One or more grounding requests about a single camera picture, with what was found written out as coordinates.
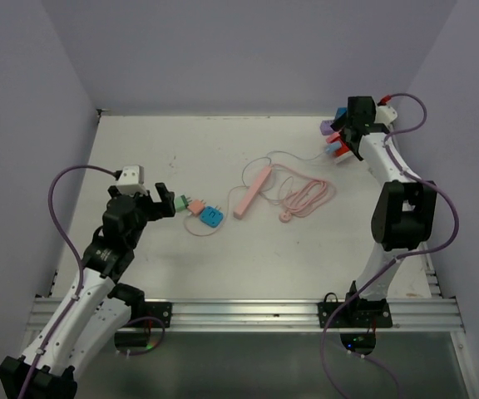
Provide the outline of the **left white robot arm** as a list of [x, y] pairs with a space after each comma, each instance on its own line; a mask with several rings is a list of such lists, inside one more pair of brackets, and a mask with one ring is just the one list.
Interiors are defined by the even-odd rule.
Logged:
[[121, 328], [166, 330], [168, 323], [146, 311], [145, 294], [121, 283], [150, 222], [175, 215], [175, 195], [155, 185], [124, 194], [111, 186], [110, 200], [77, 275], [50, 320], [19, 357], [5, 357], [0, 380], [8, 398], [73, 398], [77, 380], [90, 360]]

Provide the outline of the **salmon charger plug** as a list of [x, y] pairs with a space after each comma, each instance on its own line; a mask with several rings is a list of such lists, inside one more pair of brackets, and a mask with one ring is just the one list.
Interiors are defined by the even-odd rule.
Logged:
[[199, 216], [205, 210], [205, 202], [200, 199], [195, 199], [189, 203], [187, 210], [192, 216]]

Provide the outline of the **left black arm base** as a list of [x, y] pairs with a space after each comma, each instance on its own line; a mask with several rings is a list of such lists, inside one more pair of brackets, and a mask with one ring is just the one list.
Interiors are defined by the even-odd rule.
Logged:
[[114, 335], [114, 345], [126, 357], [146, 355], [164, 341], [170, 327], [172, 303], [144, 302], [141, 310]]

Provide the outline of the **pink power strip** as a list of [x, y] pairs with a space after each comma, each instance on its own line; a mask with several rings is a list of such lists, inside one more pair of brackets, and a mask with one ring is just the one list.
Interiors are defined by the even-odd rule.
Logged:
[[251, 184], [251, 186], [247, 189], [244, 197], [242, 200], [236, 205], [233, 211], [233, 216], [241, 220], [244, 218], [246, 215], [247, 211], [249, 210], [249, 207], [254, 203], [254, 200], [258, 196], [259, 192], [269, 179], [272, 173], [272, 167], [267, 165], [265, 166], [257, 175], [255, 178], [254, 182]]

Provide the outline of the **green plug adapter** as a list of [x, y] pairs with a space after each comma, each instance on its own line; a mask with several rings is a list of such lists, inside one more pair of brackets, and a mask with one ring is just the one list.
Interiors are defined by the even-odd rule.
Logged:
[[175, 197], [174, 205], [176, 212], [182, 212], [190, 206], [191, 198], [186, 195], [180, 195]]

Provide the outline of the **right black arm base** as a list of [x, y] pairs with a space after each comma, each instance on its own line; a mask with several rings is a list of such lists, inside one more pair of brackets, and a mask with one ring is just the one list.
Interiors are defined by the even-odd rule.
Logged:
[[377, 343], [379, 328], [392, 328], [391, 310], [386, 299], [368, 301], [362, 298], [353, 300], [343, 310], [336, 309], [343, 301], [338, 301], [335, 293], [327, 293], [323, 300], [317, 303], [319, 326], [324, 327], [333, 316], [330, 328], [354, 330], [341, 332], [340, 342], [350, 352], [367, 356], [371, 354]]

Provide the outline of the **blue plug adapter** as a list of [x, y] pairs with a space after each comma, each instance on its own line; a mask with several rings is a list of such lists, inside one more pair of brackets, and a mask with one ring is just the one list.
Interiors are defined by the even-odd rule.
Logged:
[[199, 215], [199, 220], [206, 226], [217, 229], [224, 220], [224, 214], [220, 207], [205, 206]]

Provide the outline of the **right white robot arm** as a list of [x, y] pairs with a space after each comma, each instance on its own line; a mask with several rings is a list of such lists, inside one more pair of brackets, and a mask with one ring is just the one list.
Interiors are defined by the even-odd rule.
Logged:
[[331, 125], [350, 152], [367, 163], [381, 191], [371, 218], [373, 251], [353, 282], [357, 298], [343, 307], [348, 323], [362, 326], [373, 317], [371, 302], [387, 298], [388, 288], [409, 253], [429, 239], [437, 193], [410, 178], [411, 168], [390, 136], [397, 112], [371, 96], [350, 96], [347, 110]]

